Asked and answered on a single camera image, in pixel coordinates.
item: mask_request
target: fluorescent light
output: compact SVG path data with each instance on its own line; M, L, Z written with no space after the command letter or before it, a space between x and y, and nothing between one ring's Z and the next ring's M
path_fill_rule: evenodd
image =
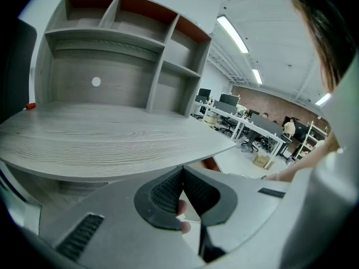
M322 97L319 101L317 101L315 104L316 105L321 105L323 103L325 103L327 100L329 100L329 98L331 97L331 94L326 94L324 97Z
M239 36L236 29L232 26L231 22L225 16L221 16L217 18L217 21L221 24L221 26L227 31L227 33L231 36L233 41L237 44L242 53L248 53L248 49L243 43L241 37Z
M259 72L257 69L252 69L253 73L254 73L254 76L256 77L256 80L259 84L263 84L262 83L262 79L260 78L260 75L259 75Z

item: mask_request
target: white desk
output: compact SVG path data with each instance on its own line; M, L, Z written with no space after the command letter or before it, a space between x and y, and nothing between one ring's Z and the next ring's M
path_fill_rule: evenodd
M233 131L233 135L231 136L231 139L233 140L234 137L236 136L236 133L238 131L238 129L240 128L240 124L242 124L241 126L241 129L240 129L240 132L238 134L238 137L241 135L244 127L248 127L250 129L252 129L253 131L261 134L262 136L265 136L265 137L270 137L272 139L274 139L275 141L277 141L277 146L274 148L274 150L272 150L272 152L270 153L270 159L269 161L267 162L267 164L264 166L264 168L266 169L270 163L273 161L273 159L275 158L275 156L277 155L280 147L282 146L282 144L285 143L285 141L283 141L279 136L277 135L274 135L268 131L266 131L265 129L262 129L260 127L257 127L256 125L254 125L253 123L250 123L249 121L247 121L246 119L243 119L243 118L240 118L240 117L237 117L236 115L233 115L233 114L229 114L229 113L226 113L222 110L219 110L219 109L216 109L214 108L213 106L211 105L205 105L205 104L202 104L202 103L199 103L197 101L195 101L195 105L198 105L198 106L204 106L206 108L206 112L204 113L204 116L203 116L203 120L205 119L208 111L212 111L212 112L215 112L215 113L218 113L220 115L223 115L225 117L229 117L229 118L232 118L234 120L237 120L238 121L238 125L236 126L236 128L234 129Z

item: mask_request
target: brick wall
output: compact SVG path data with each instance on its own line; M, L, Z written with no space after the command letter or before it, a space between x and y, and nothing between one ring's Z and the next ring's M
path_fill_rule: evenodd
M240 95L240 104L248 110L255 110L259 113L268 113L270 120L276 120L282 124L284 117L296 117L299 122L306 125L312 120L320 129L324 130L328 123L324 119L317 119L317 115L289 101L283 100L264 92L233 86L233 95Z

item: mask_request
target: gray wood grain desk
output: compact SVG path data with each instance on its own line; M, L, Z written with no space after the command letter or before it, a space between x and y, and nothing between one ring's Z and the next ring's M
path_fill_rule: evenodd
M194 118L54 102L0 125L0 159L41 177L110 181L200 160L236 144Z

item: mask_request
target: hand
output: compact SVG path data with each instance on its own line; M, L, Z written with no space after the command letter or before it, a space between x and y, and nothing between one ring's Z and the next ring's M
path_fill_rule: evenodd
M186 212L186 209L187 209L187 202L184 200L178 200L176 216L184 214ZM182 233L186 234L190 232L191 224L187 221L181 221L181 229L182 229Z

